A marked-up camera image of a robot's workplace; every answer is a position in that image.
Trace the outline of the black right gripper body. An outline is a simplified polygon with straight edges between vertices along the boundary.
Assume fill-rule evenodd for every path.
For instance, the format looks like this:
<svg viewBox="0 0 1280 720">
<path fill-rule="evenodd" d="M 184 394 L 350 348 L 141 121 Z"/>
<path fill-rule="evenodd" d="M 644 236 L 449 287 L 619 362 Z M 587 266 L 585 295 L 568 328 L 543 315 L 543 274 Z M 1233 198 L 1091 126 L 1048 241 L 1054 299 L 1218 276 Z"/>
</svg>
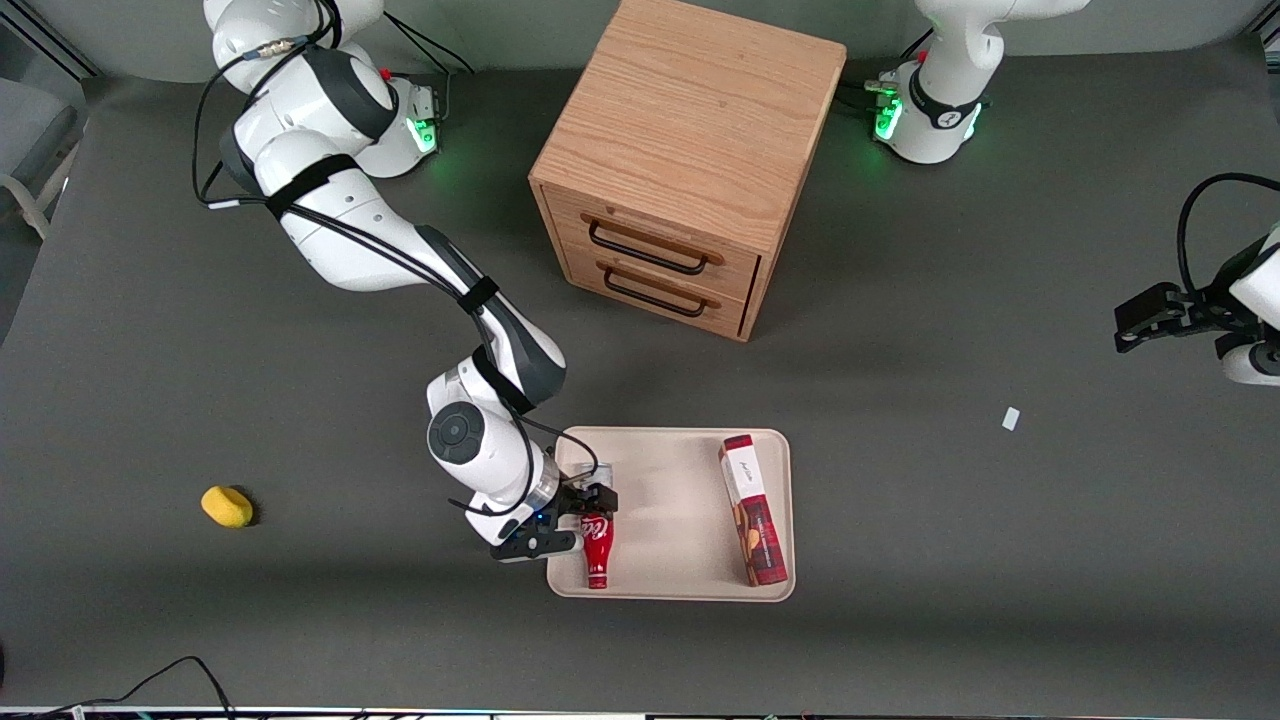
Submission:
<svg viewBox="0 0 1280 720">
<path fill-rule="evenodd" d="M 603 484 L 589 482 L 585 486 L 562 484 L 556 497 L 543 509 L 543 529 L 561 529 L 562 518 L 603 516 Z"/>
</svg>

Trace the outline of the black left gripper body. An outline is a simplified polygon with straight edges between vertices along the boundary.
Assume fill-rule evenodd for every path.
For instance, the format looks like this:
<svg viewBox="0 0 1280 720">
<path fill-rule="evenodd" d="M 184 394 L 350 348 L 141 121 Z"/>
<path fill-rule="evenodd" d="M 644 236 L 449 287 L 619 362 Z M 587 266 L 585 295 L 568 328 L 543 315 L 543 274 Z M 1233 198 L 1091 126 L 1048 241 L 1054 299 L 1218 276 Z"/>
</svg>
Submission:
<svg viewBox="0 0 1280 720">
<path fill-rule="evenodd" d="M 1198 323 L 1203 328 L 1212 325 L 1248 340 L 1263 338 L 1261 322 L 1257 315 L 1245 309 L 1230 293 L 1231 284 L 1245 274 L 1245 270 L 1258 258 L 1262 247 L 1263 241 L 1256 240 L 1224 261 L 1208 284 L 1197 287 L 1190 278 L 1187 241 L 1180 241 L 1180 277 L 1183 284 L 1187 287 L 1188 297 L 1196 307 L 1193 311 L 1196 316 L 1194 324 Z"/>
</svg>

